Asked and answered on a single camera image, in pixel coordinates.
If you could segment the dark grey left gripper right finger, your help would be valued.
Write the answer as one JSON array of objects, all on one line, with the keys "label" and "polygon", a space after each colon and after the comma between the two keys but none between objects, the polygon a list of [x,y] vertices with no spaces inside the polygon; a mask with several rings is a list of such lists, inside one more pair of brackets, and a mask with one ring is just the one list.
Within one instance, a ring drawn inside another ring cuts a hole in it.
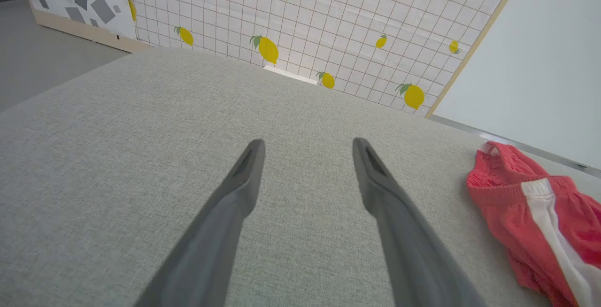
[{"label": "dark grey left gripper right finger", "polygon": [[365,209],[378,226],[397,307],[483,307],[485,301],[369,141],[354,138]]}]

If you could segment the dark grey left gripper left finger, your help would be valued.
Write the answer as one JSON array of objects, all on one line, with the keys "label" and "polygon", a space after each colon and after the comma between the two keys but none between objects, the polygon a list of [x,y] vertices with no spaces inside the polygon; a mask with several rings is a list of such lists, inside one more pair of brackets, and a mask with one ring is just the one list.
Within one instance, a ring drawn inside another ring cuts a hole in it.
[{"label": "dark grey left gripper left finger", "polygon": [[262,179],[265,143],[252,140],[141,293],[138,307],[223,307],[244,220]]}]

